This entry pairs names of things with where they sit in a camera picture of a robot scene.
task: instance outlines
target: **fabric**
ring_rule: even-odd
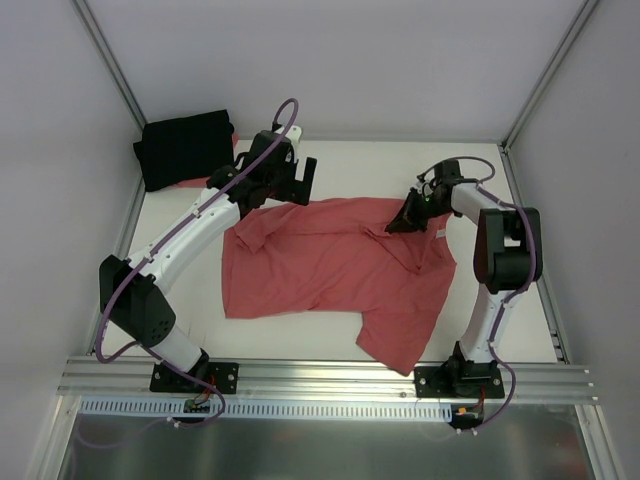
[[[226,110],[145,125],[142,140],[133,145],[145,190],[155,192],[233,165],[233,131]]]
[[[238,144],[237,133],[231,135],[231,144],[233,145],[233,149],[235,150],[236,145]],[[193,178],[191,180],[183,180],[182,182],[176,183],[174,186],[182,188],[204,188],[207,186],[207,180],[209,180],[209,177],[211,177],[211,175],[207,175],[201,178]]]
[[[356,343],[408,375],[424,352],[453,280],[443,230],[389,234],[402,200],[331,199],[254,210],[224,237],[222,294],[230,318],[356,311]]]

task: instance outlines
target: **cable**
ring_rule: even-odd
[[[484,178],[481,178],[480,180],[477,181],[476,188],[478,189],[478,191],[481,194],[483,194],[485,197],[489,198],[490,200],[494,201],[498,205],[500,205],[502,207],[506,207],[506,208],[512,208],[512,209],[514,209],[514,210],[516,210],[518,212],[518,215],[520,216],[520,219],[522,220],[522,224],[523,224],[524,229],[525,229],[526,244],[527,244],[527,248],[529,250],[529,260],[530,260],[530,262],[529,262],[529,274],[527,275],[527,279],[525,280],[525,283],[520,288],[518,288],[517,290],[514,290],[513,292],[511,292],[502,301],[502,303],[500,305],[500,308],[498,309],[498,314],[496,315],[496,320],[495,320],[495,322],[493,322],[493,326],[491,328],[491,332],[489,334],[489,340],[488,340],[489,353],[491,354],[491,357],[498,363],[498,365],[500,365],[507,372],[509,372],[509,375],[511,376],[511,386],[509,388],[509,393],[507,394],[507,398],[505,399],[503,404],[500,405],[500,408],[498,408],[496,413],[494,413],[491,417],[489,417],[487,420],[485,420],[484,423],[482,423],[481,425],[479,425],[475,429],[471,429],[472,432],[475,432],[479,428],[484,428],[485,426],[487,426],[488,424],[493,422],[493,420],[495,418],[497,418],[499,415],[501,415],[504,412],[504,410],[509,406],[509,404],[511,403],[511,401],[513,400],[513,397],[515,395],[515,391],[516,391],[516,372],[511,367],[511,365],[509,365],[507,362],[505,362],[504,360],[502,360],[500,358],[500,356],[498,355],[498,353],[496,352],[496,350],[494,348],[494,344],[495,344],[495,339],[496,339],[498,330],[500,328],[500,324],[502,323],[502,319],[503,319],[504,314],[505,314],[506,305],[511,300],[513,300],[516,296],[526,292],[529,289],[529,287],[531,286],[531,284],[533,283],[533,278],[535,277],[535,272],[536,272],[536,267],[537,267],[537,264],[536,264],[536,246],[535,246],[535,242],[533,240],[533,232],[531,231],[531,224],[529,223],[529,219],[527,218],[527,215],[526,215],[525,211],[522,209],[522,207],[520,207],[520,206],[518,206],[516,204],[513,204],[513,203],[504,202],[504,201],[500,200],[498,197],[496,197],[495,195],[493,195],[492,193],[490,193],[487,190],[485,190],[484,188],[482,188],[482,183],[484,183],[484,182],[486,182],[488,180],[491,180],[496,174],[496,169],[491,164],[491,162],[489,162],[488,160],[486,160],[484,158],[481,158],[481,157],[473,157],[473,156],[466,156],[466,155],[457,156],[457,157],[450,157],[450,158],[447,158],[445,160],[442,160],[441,162],[445,162],[447,160],[475,160],[475,161],[484,163],[485,165],[487,165],[491,169],[491,173],[488,176],[486,176]],[[427,174],[429,172],[433,171],[435,169],[436,165],[432,165],[427,170],[425,170],[420,175],[418,175],[418,180],[420,180],[421,182],[424,182]]]
[[[487,175],[486,177],[481,178],[480,180],[478,180],[478,183],[484,183],[486,181],[491,180],[493,177],[496,176],[496,167],[494,167],[493,164],[489,160],[485,160],[484,158],[474,157],[474,156],[470,156],[470,155],[460,155],[460,156],[457,156],[457,157],[445,158],[444,160],[439,161],[435,165],[430,166],[424,172],[422,172],[420,175],[418,175],[418,180],[420,180],[421,182],[424,182],[424,179],[427,177],[427,174],[429,172],[433,171],[436,168],[437,165],[439,165],[442,162],[447,162],[447,161],[450,161],[450,160],[475,160],[476,162],[484,163],[487,167],[489,167],[489,169],[491,170],[491,173],[489,175]]]
[[[509,404],[513,400],[513,396],[515,395],[515,392],[516,392],[516,372],[511,367],[511,365],[509,365],[507,362],[505,362],[504,360],[502,360],[498,356],[498,353],[496,352],[496,350],[494,348],[494,343],[495,343],[496,335],[498,333],[498,329],[500,328],[500,324],[502,323],[502,318],[504,317],[505,308],[506,308],[505,306],[511,300],[513,300],[516,296],[526,292],[529,289],[529,287],[533,283],[533,278],[535,277],[537,264],[536,264],[536,245],[535,245],[535,242],[533,240],[533,232],[531,231],[531,224],[529,223],[529,219],[527,218],[527,214],[522,209],[522,207],[520,207],[518,205],[515,205],[513,203],[508,203],[508,202],[504,202],[504,201],[500,200],[498,197],[496,197],[492,193],[490,193],[487,190],[485,190],[484,188],[482,188],[480,186],[480,184],[478,184],[476,186],[476,188],[485,197],[493,200],[498,205],[503,206],[503,207],[507,207],[507,208],[513,208],[518,212],[518,215],[520,216],[520,219],[522,220],[522,224],[523,224],[524,229],[525,229],[526,242],[527,242],[527,247],[529,249],[529,260],[530,260],[530,262],[529,262],[529,274],[527,275],[527,279],[526,279],[525,283],[520,288],[518,288],[517,290],[514,290],[509,295],[507,295],[507,297],[502,301],[502,304],[500,305],[500,309],[498,310],[498,314],[496,316],[496,321],[493,323],[493,327],[491,328],[491,333],[489,335],[489,353],[491,353],[491,356],[498,363],[498,365],[503,367],[506,371],[509,372],[509,375],[511,375],[511,386],[509,388],[509,394],[507,395],[507,398],[505,399],[503,404],[500,405],[500,408],[498,408],[496,413],[491,415],[491,417],[486,419],[484,421],[484,423],[482,423],[481,425],[479,425],[478,427],[475,428],[475,430],[478,430],[480,428],[486,427],[491,422],[493,422],[498,416],[500,416],[505,411],[505,409],[509,406]]]
[[[202,212],[205,209],[207,209],[214,202],[216,202],[222,195],[224,195],[226,192],[228,192],[229,189],[231,189],[234,185],[237,185],[238,182],[242,181],[242,179],[244,179],[247,175],[249,175],[265,158],[267,158],[271,154],[271,152],[273,152],[273,150],[278,146],[278,144],[280,144],[280,142],[282,142],[282,140],[286,137],[287,133],[289,132],[289,130],[293,126],[293,124],[294,124],[294,122],[296,120],[296,117],[298,116],[298,100],[296,100],[295,98],[289,98],[288,100],[286,100],[282,105],[280,105],[280,107],[278,108],[278,110],[276,112],[276,115],[274,117],[274,121],[277,121],[279,116],[280,116],[280,114],[282,113],[282,111],[289,104],[293,105],[293,111],[291,113],[291,116],[289,117],[289,121],[287,122],[287,124],[283,128],[282,132],[276,137],[276,139],[271,143],[271,145],[269,145],[264,150],[264,152],[262,152],[262,154],[259,155],[258,158],[256,158],[256,160],[251,165],[249,165],[238,176],[233,178],[228,184],[226,184],[222,189],[220,189],[209,200],[204,202],[200,206],[200,212]],[[167,244],[167,242],[169,242],[175,235],[178,234],[178,232],[180,232],[192,220],[194,220],[196,218],[197,217],[195,215],[191,214],[191,215],[187,216],[185,219],[183,219],[178,225],[176,225],[174,228],[172,228],[151,249],[151,251],[149,252],[150,253],[149,256],[153,257],[154,255],[156,255],[162,249],[162,247],[164,247]],[[113,295],[111,295],[111,298],[109,299],[109,301],[107,302],[107,305],[104,308],[104,312],[102,314],[102,318],[100,319],[100,324],[98,326],[98,334],[96,336],[96,341],[95,341],[96,358],[98,359],[98,361],[100,363],[111,363],[114,360],[116,360],[118,357],[120,357],[124,352],[129,350],[131,347],[139,345],[139,343],[137,341],[129,342],[125,346],[120,348],[116,353],[114,353],[113,355],[111,355],[109,357],[105,357],[103,352],[102,352],[102,343],[104,342],[104,336],[105,336],[105,333],[106,333],[107,325],[109,323],[109,317],[111,315],[111,312],[113,311],[113,308],[114,308],[116,302],[118,301],[118,298],[120,297],[120,295],[122,295],[122,292],[125,290],[125,288],[127,288],[127,286],[135,278],[135,276],[138,273],[140,273],[140,271],[148,263],[149,263],[149,259],[148,258],[144,258],[142,261],[140,261],[140,263],[138,263],[138,265],[133,267],[131,272],[129,272],[129,274],[124,278],[124,280],[120,283],[120,285],[118,285],[118,287],[115,289],[115,291],[113,292]],[[220,409],[218,410],[218,412],[215,415],[211,415],[211,416],[207,417],[205,420],[203,420],[203,421],[201,421],[199,423],[196,423],[196,424],[186,424],[186,423],[174,421],[173,424],[174,424],[175,427],[182,427],[182,428],[202,427],[202,426],[208,425],[208,424],[216,421],[226,411],[227,404],[226,404],[225,398],[213,384],[209,384],[209,383],[204,382],[204,381],[202,381],[202,380],[200,380],[198,378],[192,377],[188,373],[183,372],[179,368],[175,367],[171,363],[169,363],[166,360],[164,360],[161,357],[159,357],[152,350],[150,350],[150,349],[148,349],[146,347],[142,347],[142,348],[149,355],[151,355],[153,358],[155,358],[157,360],[160,360],[162,362],[162,364],[165,367],[167,367],[169,370],[173,371],[174,373],[182,376],[183,378],[185,378],[185,379],[187,379],[187,380],[189,380],[189,381],[191,381],[193,383],[196,383],[196,384],[204,387],[205,390],[207,390],[209,393],[212,392],[215,395],[217,395],[218,398],[220,398],[221,407],[220,407]],[[159,419],[156,419],[156,420],[153,420],[153,421],[147,423],[144,427],[142,427],[140,430],[138,430],[138,432],[136,432],[134,435],[132,435],[131,437],[128,437],[125,440],[121,440],[119,442],[115,442],[115,443],[111,443],[111,444],[97,444],[97,443],[90,442],[90,441],[88,441],[88,440],[86,440],[86,439],[84,439],[82,437],[82,435],[80,433],[80,418],[81,418],[81,415],[78,415],[78,421],[76,423],[74,440],[77,440],[81,445],[83,445],[85,447],[98,449],[98,450],[108,450],[108,449],[121,447],[121,446],[129,443],[130,441],[138,438],[140,435],[142,435],[143,433],[145,433],[149,429],[153,428],[154,426],[159,425],[160,423],[167,423],[167,422],[170,422],[172,420],[171,417],[169,417],[169,418],[159,418]]]
[[[231,187],[233,187],[234,185],[238,184],[238,182],[240,182],[249,173],[251,173],[265,158],[267,158],[271,154],[271,152],[273,152],[273,150],[278,146],[278,144],[280,144],[280,142],[282,142],[282,140],[285,138],[285,136],[289,132],[289,129],[293,126],[293,123],[295,122],[296,117],[298,116],[298,100],[296,100],[295,98],[289,98],[288,100],[286,100],[282,105],[280,105],[280,107],[278,108],[278,110],[276,112],[276,115],[274,117],[274,121],[277,121],[277,119],[279,118],[279,116],[282,113],[282,111],[289,104],[293,104],[293,112],[291,113],[291,116],[289,117],[289,121],[287,122],[287,124],[284,127],[284,129],[282,130],[282,132],[276,137],[276,139],[273,141],[273,143],[271,143],[271,145],[269,145],[265,149],[265,151],[262,152],[262,154],[260,156],[258,156],[258,158],[251,165],[249,165],[249,167],[247,167],[238,176],[233,178],[229,183],[227,183],[222,189],[220,189],[209,200],[204,202],[200,206],[200,211],[201,212],[204,211],[209,206],[211,206],[212,203],[217,201],[222,195],[224,195],[227,191],[229,191],[229,189],[231,189]],[[151,251],[149,252],[150,256],[153,257],[154,255],[156,255],[162,249],[162,247],[164,247],[167,244],[167,242],[169,242],[178,232],[180,232],[184,227],[186,227],[189,223],[191,223],[191,221],[193,221],[196,218],[197,217],[195,215],[193,215],[193,214],[188,215],[187,217],[185,217],[178,225],[176,225],[173,229],[171,229],[151,249]],[[138,342],[135,342],[135,341],[129,342],[128,344],[126,344],[124,347],[122,347],[120,350],[118,350],[116,353],[114,353],[110,357],[105,357],[103,355],[103,353],[102,353],[102,343],[104,342],[104,336],[105,336],[105,333],[106,333],[107,324],[109,323],[109,316],[111,315],[111,312],[112,312],[112,310],[113,310],[118,298],[120,297],[120,295],[122,295],[122,292],[125,290],[125,288],[127,288],[127,286],[135,278],[135,276],[138,273],[140,273],[140,271],[145,267],[145,265],[147,265],[147,263],[149,263],[149,259],[148,258],[144,258],[138,265],[136,265],[133,268],[133,270],[131,272],[129,272],[129,275],[127,275],[125,277],[125,279],[122,281],[122,283],[120,283],[120,285],[118,285],[118,287],[115,289],[115,291],[113,292],[113,295],[111,296],[111,298],[107,302],[107,305],[104,308],[104,312],[102,314],[102,318],[100,319],[100,324],[98,325],[98,334],[96,336],[96,342],[95,342],[96,358],[98,359],[98,361],[100,363],[113,362],[116,358],[121,356],[129,348],[131,348],[131,347],[133,347],[133,346],[138,344]]]

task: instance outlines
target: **metal floor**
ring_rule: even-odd
[[[113,442],[149,419],[82,416],[83,436]],[[591,479],[572,406],[512,406],[477,437],[445,424],[221,419],[202,430],[159,425],[125,447],[76,446],[76,480]],[[70,477],[67,452],[60,479]]]

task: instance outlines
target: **shirt sleeve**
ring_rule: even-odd
[[[439,311],[365,312],[356,344],[377,361],[409,375],[422,356]]]

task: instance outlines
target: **black cloth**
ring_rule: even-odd
[[[145,125],[142,140],[133,144],[145,190],[208,177],[233,165],[233,131],[226,110]]]

